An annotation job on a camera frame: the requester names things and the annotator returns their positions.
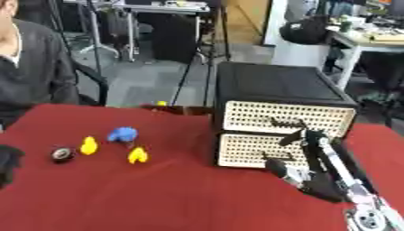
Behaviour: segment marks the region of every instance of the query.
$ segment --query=toy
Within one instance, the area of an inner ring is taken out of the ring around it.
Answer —
[[[54,163],[65,163],[65,162],[70,162],[73,160],[75,157],[75,152],[74,150],[70,148],[58,148],[57,150],[53,151],[50,154],[50,157],[52,158]]]
[[[84,139],[84,142],[80,147],[80,152],[85,155],[91,155],[94,154],[97,149],[98,144],[96,143],[96,139],[92,136],[89,136]]]
[[[166,101],[159,101],[157,102],[157,106],[166,106],[167,102]]]
[[[136,129],[124,126],[116,128],[111,134],[108,135],[107,140],[109,142],[121,142],[128,144],[129,148],[133,148],[134,140],[136,139],[138,132]]]
[[[147,162],[148,159],[149,154],[142,147],[135,148],[128,155],[128,161],[131,164],[135,164],[136,161]]]

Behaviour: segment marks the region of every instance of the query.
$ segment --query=yellow rubber duck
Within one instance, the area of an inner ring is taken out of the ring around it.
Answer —
[[[166,106],[167,102],[166,101],[159,101],[157,102],[157,106]]]
[[[96,139],[92,136],[89,136],[84,139],[84,142],[80,147],[80,152],[85,155],[91,155],[94,154],[97,149],[98,143],[96,143]]]
[[[135,164],[136,161],[147,162],[149,160],[149,154],[141,147],[135,148],[128,155],[128,161],[131,164]]]

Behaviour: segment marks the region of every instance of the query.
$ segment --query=desk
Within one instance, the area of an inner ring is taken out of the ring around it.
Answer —
[[[137,20],[138,13],[155,13],[155,14],[185,14],[196,16],[196,37],[199,38],[200,16],[202,13],[209,13],[210,9],[205,3],[200,6],[184,7],[170,5],[128,5],[125,0],[119,0],[114,3],[113,8],[127,10],[128,34],[129,34],[129,61],[134,61],[134,54],[139,54],[139,23]]]
[[[123,146],[105,142],[120,125],[138,128],[150,162],[131,165]],[[78,146],[87,135],[100,141],[99,153],[50,162],[55,144]],[[26,153],[14,183],[0,190],[2,230],[346,230],[345,204],[303,195],[267,172],[212,166],[213,137],[205,115],[38,106],[0,134],[0,143]],[[391,179],[404,173],[404,138],[356,125],[348,145],[403,214],[404,186]]]
[[[404,52],[404,42],[371,42],[368,38],[365,38],[362,33],[356,31],[333,32],[332,38],[353,50],[337,82],[337,86],[342,90],[345,90],[346,85],[348,85],[355,64],[361,58],[362,52]]]

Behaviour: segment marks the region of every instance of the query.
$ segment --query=stacked boxes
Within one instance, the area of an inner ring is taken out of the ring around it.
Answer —
[[[214,128],[216,163],[263,168],[263,155],[308,168],[298,142],[278,142],[307,126],[343,138],[356,104],[315,68],[235,62],[219,65]]]

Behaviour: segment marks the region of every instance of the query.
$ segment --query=black chair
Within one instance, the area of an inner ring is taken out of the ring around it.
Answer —
[[[96,84],[98,85],[98,99],[95,100],[92,97],[89,97],[87,95],[80,94],[80,104],[81,105],[90,105],[90,106],[105,106],[106,105],[106,99],[108,97],[108,90],[109,86],[106,81],[105,77],[102,77],[98,75],[98,73],[91,69],[88,66],[85,66],[83,64],[80,64],[76,61],[72,61],[73,63],[73,69],[76,72],[82,73],[86,77],[90,78]]]
[[[364,53],[360,61],[369,79],[374,81],[384,100],[385,124],[392,127],[393,119],[404,120],[404,54]]]

